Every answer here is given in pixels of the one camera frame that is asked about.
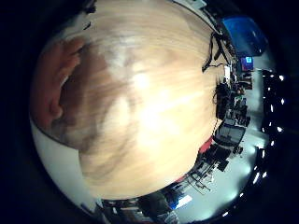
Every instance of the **desk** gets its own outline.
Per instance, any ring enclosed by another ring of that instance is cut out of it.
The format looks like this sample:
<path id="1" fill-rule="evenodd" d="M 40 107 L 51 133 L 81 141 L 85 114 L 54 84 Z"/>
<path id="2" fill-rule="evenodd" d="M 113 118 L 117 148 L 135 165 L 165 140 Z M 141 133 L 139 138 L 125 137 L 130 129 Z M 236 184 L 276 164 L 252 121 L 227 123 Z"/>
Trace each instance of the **desk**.
<path id="1" fill-rule="evenodd" d="M 202 73 L 212 30 L 187 9 L 161 0 L 96 5 L 62 89 L 64 113 L 46 133 L 79 151 L 94 197 L 139 197 L 192 169 L 216 123 L 224 70 Z"/>

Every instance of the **ceiling light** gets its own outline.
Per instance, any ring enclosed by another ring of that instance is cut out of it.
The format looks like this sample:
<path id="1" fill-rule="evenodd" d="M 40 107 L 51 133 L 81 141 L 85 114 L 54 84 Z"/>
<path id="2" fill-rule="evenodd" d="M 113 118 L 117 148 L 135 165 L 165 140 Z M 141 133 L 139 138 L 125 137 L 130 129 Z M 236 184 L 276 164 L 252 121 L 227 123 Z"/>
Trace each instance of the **ceiling light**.
<path id="1" fill-rule="evenodd" d="M 254 180 L 253 180 L 252 183 L 255 184 L 255 183 L 258 181 L 259 177 L 260 177 L 260 172 L 258 172 L 258 173 L 256 174 L 256 176 L 254 177 Z"/>
<path id="2" fill-rule="evenodd" d="M 222 216 L 223 217 L 226 217 L 228 215 L 228 212 L 224 213 Z"/>

